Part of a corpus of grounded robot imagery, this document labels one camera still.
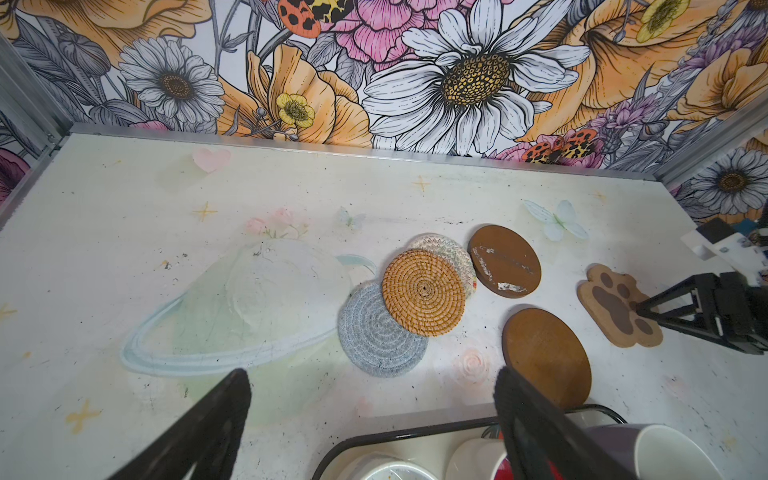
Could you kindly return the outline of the grey woven round coaster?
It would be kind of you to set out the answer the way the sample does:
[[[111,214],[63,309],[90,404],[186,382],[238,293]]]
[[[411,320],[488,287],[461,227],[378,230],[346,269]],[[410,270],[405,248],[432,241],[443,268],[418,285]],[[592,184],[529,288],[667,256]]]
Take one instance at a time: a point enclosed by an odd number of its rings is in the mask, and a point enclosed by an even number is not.
[[[409,372],[424,358],[428,347],[427,337],[395,321],[375,281],[362,283],[350,293],[339,312],[337,333],[349,360],[378,378]]]

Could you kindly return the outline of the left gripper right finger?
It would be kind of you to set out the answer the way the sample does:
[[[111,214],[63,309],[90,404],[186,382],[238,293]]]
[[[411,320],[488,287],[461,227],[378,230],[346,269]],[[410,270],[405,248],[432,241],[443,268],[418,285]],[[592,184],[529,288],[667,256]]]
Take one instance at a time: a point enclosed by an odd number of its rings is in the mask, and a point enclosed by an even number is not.
[[[499,370],[493,399],[515,479],[636,477],[515,369]]]

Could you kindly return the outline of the plain wooden round coaster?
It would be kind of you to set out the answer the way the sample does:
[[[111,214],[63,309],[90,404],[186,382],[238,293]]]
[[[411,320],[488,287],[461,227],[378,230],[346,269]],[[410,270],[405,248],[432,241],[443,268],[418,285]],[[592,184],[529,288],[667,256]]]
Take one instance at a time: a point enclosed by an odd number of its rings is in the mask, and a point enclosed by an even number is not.
[[[518,311],[505,323],[501,345],[507,366],[554,405],[568,410],[586,403],[591,366],[576,334],[557,316],[538,308]]]

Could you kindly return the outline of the paw shaped wooden coaster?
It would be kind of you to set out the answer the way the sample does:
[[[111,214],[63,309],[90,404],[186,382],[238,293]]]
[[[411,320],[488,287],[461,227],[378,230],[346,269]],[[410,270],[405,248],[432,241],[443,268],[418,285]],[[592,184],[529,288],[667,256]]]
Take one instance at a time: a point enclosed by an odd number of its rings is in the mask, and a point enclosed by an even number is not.
[[[636,306],[648,299],[636,280],[616,273],[602,264],[591,265],[586,280],[579,283],[577,297],[607,340],[616,347],[659,346],[663,333],[659,325],[640,317]]]

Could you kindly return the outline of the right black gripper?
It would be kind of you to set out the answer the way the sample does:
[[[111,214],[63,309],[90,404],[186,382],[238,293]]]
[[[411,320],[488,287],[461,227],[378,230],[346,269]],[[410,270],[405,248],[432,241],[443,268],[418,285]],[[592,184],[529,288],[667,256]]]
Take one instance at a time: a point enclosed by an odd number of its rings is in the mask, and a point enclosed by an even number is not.
[[[690,303],[666,312],[663,304],[689,298]],[[767,353],[767,287],[749,286],[742,275],[730,272],[697,274],[638,303],[635,312],[657,324],[744,354]]]

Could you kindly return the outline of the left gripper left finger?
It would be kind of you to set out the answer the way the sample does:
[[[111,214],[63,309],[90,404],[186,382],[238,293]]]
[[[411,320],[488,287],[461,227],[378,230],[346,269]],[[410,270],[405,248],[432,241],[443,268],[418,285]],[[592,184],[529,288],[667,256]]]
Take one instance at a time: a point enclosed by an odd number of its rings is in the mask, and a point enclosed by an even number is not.
[[[235,369],[113,479],[229,479],[240,448],[252,392]]]

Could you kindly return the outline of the multicolour woven round coaster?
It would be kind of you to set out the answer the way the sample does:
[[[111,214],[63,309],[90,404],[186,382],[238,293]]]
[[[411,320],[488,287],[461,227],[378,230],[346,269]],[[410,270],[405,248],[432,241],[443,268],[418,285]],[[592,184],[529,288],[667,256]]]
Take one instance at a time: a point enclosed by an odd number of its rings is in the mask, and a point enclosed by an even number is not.
[[[437,233],[426,233],[413,238],[406,248],[426,250],[450,263],[460,277],[466,299],[476,291],[477,278],[470,255],[455,240]]]

